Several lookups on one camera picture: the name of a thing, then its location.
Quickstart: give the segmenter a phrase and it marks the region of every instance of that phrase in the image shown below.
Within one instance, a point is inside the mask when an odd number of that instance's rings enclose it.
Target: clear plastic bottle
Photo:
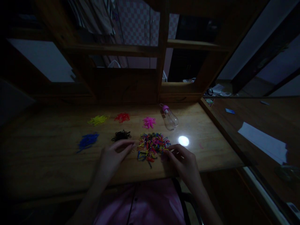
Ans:
[[[178,118],[172,113],[172,111],[167,105],[163,105],[162,103],[160,103],[160,106],[162,107],[162,110],[168,122],[166,126],[175,129],[179,124]]]

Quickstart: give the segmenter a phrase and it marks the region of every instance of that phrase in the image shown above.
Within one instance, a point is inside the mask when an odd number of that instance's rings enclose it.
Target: wooden desk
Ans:
[[[260,100],[268,102],[270,106],[260,103]],[[218,98],[214,102],[215,104],[209,107],[202,99],[201,105],[216,125],[219,123],[236,146],[257,164],[255,166],[255,171],[258,171],[257,178],[267,192],[271,196],[275,192],[283,202],[292,202],[300,209],[300,183],[292,184],[281,180],[274,172],[280,165],[238,133],[243,122],[246,122],[285,142],[288,165],[300,167],[300,98]],[[225,112],[225,108],[234,110],[235,115]]]
[[[29,118],[12,132],[2,144],[4,175],[8,194],[17,201],[48,198],[88,189],[101,149],[112,144],[115,132],[131,131],[132,139],[141,133],[158,132],[172,144],[179,136],[189,139],[187,148],[197,157],[200,171],[212,171],[243,166],[243,162],[218,131],[198,103],[171,103],[169,107],[179,119],[176,130],[164,125],[158,105],[101,107],[47,107]],[[119,123],[119,113],[129,113],[130,121]],[[111,118],[94,127],[90,118],[106,115]],[[145,129],[143,119],[156,118],[154,129]],[[77,144],[85,134],[98,132],[95,145],[76,154]],[[170,162],[137,161],[132,152],[122,162],[111,185],[177,176]]]

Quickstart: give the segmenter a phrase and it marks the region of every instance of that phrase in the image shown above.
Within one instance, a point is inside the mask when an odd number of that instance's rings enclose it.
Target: pink clothing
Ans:
[[[185,224],[179,196],[171,179],[128,185],[100,203],[94,224]]]

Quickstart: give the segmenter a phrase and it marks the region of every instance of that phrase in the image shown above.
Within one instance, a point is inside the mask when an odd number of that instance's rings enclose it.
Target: pink bottle cap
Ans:
[[[169,107],[168,107],[167,105],[164,105],[164,106],[162,107],[162,110],[165,111],[166,109],[169,109]]]

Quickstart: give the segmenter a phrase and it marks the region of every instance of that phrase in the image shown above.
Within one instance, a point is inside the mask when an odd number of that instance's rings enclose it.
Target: rubber band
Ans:
[[[152,168],[151,163],[155,162],[158,155],[163,155],[163,151],[168,151],[167,147],[171,145],[168,137],[164,138],[161,133],[143,133],[139,140],[137,160],[141,162],[147,160],[150,168]]]
[[[128,113],[120,113],[115,118],[115,121],[119,121],[119,123],[123,123],[124,121],[129,121],[130,117]]]
[[[153,129],[153,124],[156,124],[156,119],[152,117],[146,117],[145,119],[143,119],[143,122],[143,128],[149,129],[151,127]]]
[[[97,126],[97,125],[99,125],[99,124],[101,124],[101,123],[104,123],[107,119],[108,119],[109,117],[107,117],[107,116],[104,116],[104,115],[102,115],[102,116],[96,116],[96,117],[94,117],[94,118],[91,118],[91,120],[90,121],[88,121],[87,123],[88,124],[94,124],[94,126]]]
[[[131,138],[130,131],[126,132],[125,130],[122,130],[122,131],[116,132],[116,135],[114,138],[112,138],[112,141],[116,142],[118,140],[128,139],[128,138]]]
[[[79,153],[84,149],[92,147],[92,145],[97,141],[98,136],[99,136],[98,133],[87,134],[82,136],[82,140],[78,144],[80,150],[76,153]]]

